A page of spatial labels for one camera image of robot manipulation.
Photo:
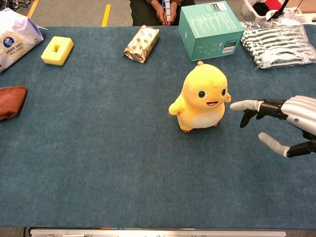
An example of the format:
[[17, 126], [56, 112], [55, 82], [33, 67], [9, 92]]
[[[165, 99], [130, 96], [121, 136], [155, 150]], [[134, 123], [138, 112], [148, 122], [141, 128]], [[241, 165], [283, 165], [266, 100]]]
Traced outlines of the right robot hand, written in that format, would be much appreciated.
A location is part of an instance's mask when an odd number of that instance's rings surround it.
[[241, 128], [247, 126], [252, 117], [262, 119], [265, 116], [271, 116], [279, 120], [284, 120], [288, 124], [300, 129], [302, 136], [308, 139], [308, 141], [291, 147], [282, 145], [279, 141], [264, 132], [258, 134], [261, 142], [285, 158], [308, 155], [316, 151], [315, 98], [296, 95], [287, 100], [242, 100], [232, 103], [230, 109], [244, 112], [240, 122]]

